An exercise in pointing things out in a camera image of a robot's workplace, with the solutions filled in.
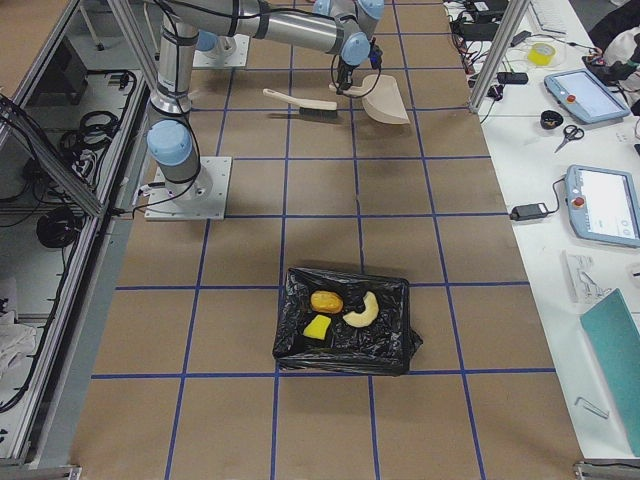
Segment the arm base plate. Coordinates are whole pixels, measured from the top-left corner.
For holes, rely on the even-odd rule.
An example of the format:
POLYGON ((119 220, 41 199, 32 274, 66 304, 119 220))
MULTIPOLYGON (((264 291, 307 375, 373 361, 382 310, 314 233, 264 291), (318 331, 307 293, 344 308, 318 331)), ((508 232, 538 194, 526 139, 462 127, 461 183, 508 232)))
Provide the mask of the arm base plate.
POLYGON ((144 217, 149 221, 221 221, 225 217, 226 201, 232 170, 231 157, 203 156, 200 172, 193 183, 167 183, 160 167, 154 181, 163 186, 151 190, 150 207, 144 217))
POLYGON ((248 60, 250 38, 246 35, 219 36, 200 31, 193 68, 197 70, 244 68, 248 60))

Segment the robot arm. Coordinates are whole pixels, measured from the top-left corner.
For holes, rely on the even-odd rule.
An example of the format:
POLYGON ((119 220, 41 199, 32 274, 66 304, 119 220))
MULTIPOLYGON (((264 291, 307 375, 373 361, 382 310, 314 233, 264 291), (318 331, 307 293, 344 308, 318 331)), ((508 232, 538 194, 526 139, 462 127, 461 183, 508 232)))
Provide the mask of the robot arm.
POLYGON ((164 176, 167 200, 192 207, 212 189, 189 122, 194 57, 221 68, 238 54, 239 40, 269 41, 330 54, 338 63, 338 87, 351 87, 364 61, 379 65, 374 31, 381 1, 317 1, 312 10, 275 7, 266 1, 161 1, 164 18, 158 73, 148 105, 149 152, 164 176))

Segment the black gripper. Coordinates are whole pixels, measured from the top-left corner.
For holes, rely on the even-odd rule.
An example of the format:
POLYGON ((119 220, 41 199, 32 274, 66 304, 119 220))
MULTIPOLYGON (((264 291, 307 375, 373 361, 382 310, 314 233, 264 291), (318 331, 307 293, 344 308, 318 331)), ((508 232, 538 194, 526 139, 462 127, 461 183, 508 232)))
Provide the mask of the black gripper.
POLYGON ((346 93, 352 88, 353 72, 355 69, 355 66, 346 63, 342 57, 339 58, 337 79, 335 80, 335 86, 339 94, 346 93))

